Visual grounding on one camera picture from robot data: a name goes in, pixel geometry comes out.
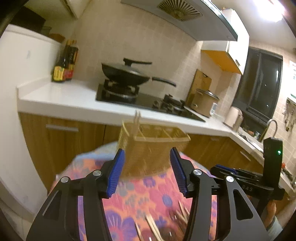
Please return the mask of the person hand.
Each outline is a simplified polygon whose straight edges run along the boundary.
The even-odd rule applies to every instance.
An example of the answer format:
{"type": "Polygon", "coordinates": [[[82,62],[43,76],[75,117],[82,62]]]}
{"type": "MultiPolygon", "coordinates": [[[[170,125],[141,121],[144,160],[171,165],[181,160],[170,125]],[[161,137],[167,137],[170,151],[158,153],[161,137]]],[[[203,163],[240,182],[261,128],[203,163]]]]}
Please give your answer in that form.
{"type": "Polygon", "coordinates": [[[276,214],[276,203],[273,200],[270,200],[266,206],[267,216],[263,221],[265,228],[267,228],[272,222],[276,214]]]}

